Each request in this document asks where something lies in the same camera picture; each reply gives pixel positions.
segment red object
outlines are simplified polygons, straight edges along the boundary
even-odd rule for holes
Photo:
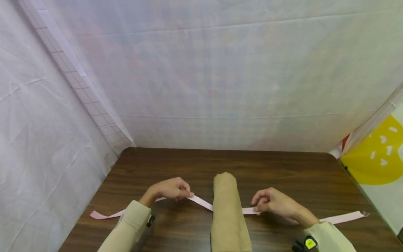
[[[341,142],[341,150],[344,150],[344,146],[346,145],[347,139],[349,138],[350,134],[348,134],[343,141]]]

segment rolled tan fabric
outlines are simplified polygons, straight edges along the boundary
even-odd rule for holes
[[[242,214],[237,180],[230,173],[214,178],[212,252],[252,252],[251,240]]]

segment yellow poster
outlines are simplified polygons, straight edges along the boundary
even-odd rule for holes
[[[363,185],[384,185],[403,175],[399,148],[403,127],[389,115],[359,146],[341,158],[348,171]]]

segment white fabric backdrop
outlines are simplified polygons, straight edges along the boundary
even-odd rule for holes
[[[400,0],[43,2],[136,146],[327,152],[403,80]]]
[[[0,4],[0,251],[57,251],[116,154],[14,3]]]

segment dark wood tabletop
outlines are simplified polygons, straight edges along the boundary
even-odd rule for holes
[[[336,225],[359,252],[403,251],[403,246],[351,177],[327,153],[128,148],[121,154],[60,251],[97,251],[118,218],[95,220],[92,210],[111,215],[138,200],[161,180],[180,176],[192,192],[213,202],[213,178],[230,172],[242,206],[256,191],[274,187],[318,218],[366,211],[370,216]],[[212,212],[190,200],[154,203],[156,217],[134,251],[210,251]],[[289,252],[301,228],[280,217],[245,216],[254,252]]]

